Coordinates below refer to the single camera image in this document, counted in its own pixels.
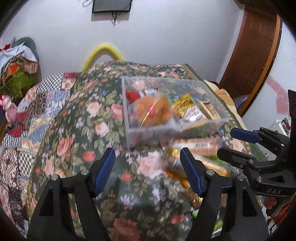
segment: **plastic container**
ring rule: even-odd
[[[132,128],[128,116],[129,101],[126,98],[126,92],[151,88],[158,88],[160,92],[167,94],[172,102],[180,99],[186,93],[190,94],[196,104],[200,101],[208,101],[214,106],[221,118],[208,121],[196,121],[193,123],[175,123],[153,127]],[[123,77],[122,98],[127,148],[159,144],[168,142],[171,139],[203,137],[217,132],[217,130],[229,120],[229,116],[224,111],[218,97],[203,81],[199,80]]]

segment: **metal screw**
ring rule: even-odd
[[[89,170],[88,169],[83,169],[82,171],[81,171],[81,174],[82,175],[87,175],[89,173]]]
[[[237,175],[237,179],[240,180],[240,181],[243,181],[244,180],[244,176],[243,175]]]
[[[256,180],[257,180],[258,182],[262,182],[262,177],[259,176],[259,177],[256,178]]]
[[[55,181],[59,178],[59,176],[57,174],[52,175],[52,180]]]
[[[215,172],[212,169],[208,169],[207,174],[210,176],[213,176],[215,174]]]

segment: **wall-mounted television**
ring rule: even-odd
[[[93,12],[129,12],[132,0],[94,0]]]

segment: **red snack package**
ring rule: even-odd
[[[141,91],[131,91],[126,93],[127,99],[130,101],[130,103],[135,102],[136,100],[143,98],[146,95],[151,95],[158,92],[157,88],[152,88],[149,90],[141,90]]]

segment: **bed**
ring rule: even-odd
[[[94,200],[111,239],[185,240],[195,209],[180,181],[165,175],[162,148],[128,151],[125,147],[122,76],[205,81],[186,64],[111,61],[80,73],[51,75],[31,88],[17,110],[22,130],[7,133],[0,148],[0,201],[24,237],[49,178],[53,174],[73,176],[100,159],[106,147],[113,147],[117,157],[114,168],[104,192]],[[265,160],[256,145],[230,137],[231,128],[245,126],[228,93],[205,82],[229,115],[229,122],[212,136],[221,137],[232,149]],[[190,94],[204,91],[192,90]],[[75,232],[83,237],[75,197],[69,199]]]

